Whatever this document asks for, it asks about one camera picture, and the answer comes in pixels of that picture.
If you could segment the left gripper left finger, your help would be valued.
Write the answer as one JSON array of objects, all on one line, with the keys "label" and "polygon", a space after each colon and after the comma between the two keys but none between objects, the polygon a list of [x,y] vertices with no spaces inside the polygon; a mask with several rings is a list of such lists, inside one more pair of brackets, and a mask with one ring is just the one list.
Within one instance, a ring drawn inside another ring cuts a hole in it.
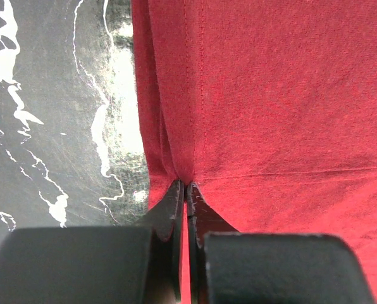
[{"label": "left gripper left finger", "polygon": [[184,183],[174,180],[156,206],[137,222],[152,229],[144,303],[182,300],[184,195]]}]

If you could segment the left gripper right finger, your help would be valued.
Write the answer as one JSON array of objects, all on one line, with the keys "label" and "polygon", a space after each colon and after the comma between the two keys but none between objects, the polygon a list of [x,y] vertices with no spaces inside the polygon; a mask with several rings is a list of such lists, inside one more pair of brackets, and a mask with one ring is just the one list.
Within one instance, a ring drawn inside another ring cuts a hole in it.
[{"label": "left gripper right finger", "polygon": [[237,232],[204,199],[199,186],[187,186],[188,248],[190,261],[190,291],[192,303],[208,303],[204,236],[208,232]]}]

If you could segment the dark red t shirt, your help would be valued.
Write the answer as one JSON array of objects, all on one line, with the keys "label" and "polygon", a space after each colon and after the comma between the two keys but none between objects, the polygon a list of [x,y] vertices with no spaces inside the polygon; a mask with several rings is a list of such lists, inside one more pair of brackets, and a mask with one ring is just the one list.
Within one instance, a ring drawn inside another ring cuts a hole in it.
[{"label": "dark red t shirt", "polygon": [[377,301],[377,1],[133,1],[149,206],[348,242]]}]

